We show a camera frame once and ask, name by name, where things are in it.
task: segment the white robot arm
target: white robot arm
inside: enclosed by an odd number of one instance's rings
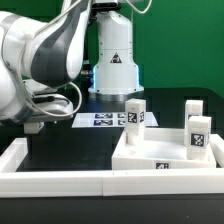
[[[76,0],[64,0],[62,14],[76,2],[79,3]],[[49,117],[41,115],[27,103],[19,85],[18,68],[21,74],[49,87],[60,87],[72,81],[82,67],[84,36],[91,5],[91,0],[82,0],[52,24],[0,12],[2,124],[23,124],[31,117],[33,119],[30,122],[49,120]],[[61,100],[51,104],[55,98]],[[72,111],[72,104],[61,96],[48,96],[45,99],[47,104],[43,97],[37,100],[42,101],[40,105],[43,109],[62,114]]]

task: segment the white platform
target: white platform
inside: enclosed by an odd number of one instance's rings
[[[216,137],[212,150],[223,161],[224,142]],[[223,168],[15,172],[26,154],[26,139],[16,139],[0,157],[0,197],[224,193]]]
[[[144,141],[126,143],[124,131],[112,156],[113,170],[215,168],[211,147],[206,160],[188,160],[184,129],[146,128]]]

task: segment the green background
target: green background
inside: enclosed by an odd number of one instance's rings
[[[41,21],[54,18],[62,0],[0,0],[0,10]],[[147,1],[135,4],[140,9]],[[123,4],[121,14],[131,19]],[[134,60],[144,87],[204,87],[224,97],[224,0],[153,0],[134,13]],[[91,64],[98,60],[96,24],[89,27]]]

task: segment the white block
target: white block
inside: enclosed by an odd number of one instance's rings
[[[185,104],[185,127],[188,126],[188,120],[191,116],[202,116],[203,101],[202,100],[187,100]]]
[[[126,132],[139,134],[145,128],[146,101],[130,99],[125,102]]]
[[[38,134],[43,127],[44,127],[44,122],[27,123],[27,124],[24,124],[24,133]]]
[[[188,121],[187,147],[206,149],[211,132],[211,117],[192,116]]]

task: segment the table surface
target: table surface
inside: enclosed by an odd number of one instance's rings
[[[75,91],[61,92],[76,104]],[[144,99],[161,128],[183,128],[186,100],[203,100],[212,133],[224,136],[224,99],[208,89],[145,89]],[[123,111],[124,102],[83,94],[79,113]],[[22,126],[0,127],[0,153],[25,136],[29,153],[17,172],[110,170],[123,128],[71,128],[72,122],[46,123],[38,135],[26,136]],[[0,199],[0,214],[3,223],[221,223],[224,194]]]

